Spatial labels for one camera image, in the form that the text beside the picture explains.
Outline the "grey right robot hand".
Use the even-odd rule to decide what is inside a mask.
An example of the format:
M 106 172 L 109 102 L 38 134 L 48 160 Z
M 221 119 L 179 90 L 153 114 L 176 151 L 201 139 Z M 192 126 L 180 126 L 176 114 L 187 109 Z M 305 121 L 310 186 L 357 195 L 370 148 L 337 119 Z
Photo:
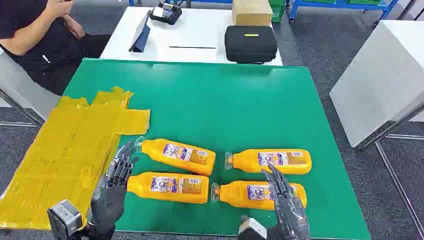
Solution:
M 261 170 L 266 176 L 273 196 L 277 223 L 267 229 L 268 240 L 310 240 L 310 226 L 306 210 L 299 197 L 295 195 L 284 175 L 272 164 L 272 171 Z

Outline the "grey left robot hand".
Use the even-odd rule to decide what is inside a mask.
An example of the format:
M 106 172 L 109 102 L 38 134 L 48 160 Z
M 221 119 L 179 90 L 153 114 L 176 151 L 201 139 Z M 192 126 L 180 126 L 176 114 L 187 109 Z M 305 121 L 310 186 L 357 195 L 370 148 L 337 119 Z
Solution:
M 124 213 L 124 200 L 137 157 L 134 141 L 126 142 L 107 165 L 91 198 L 88 223 L 95 229 L 95 238 L 110 239 L 115 231 L 115 223 Z

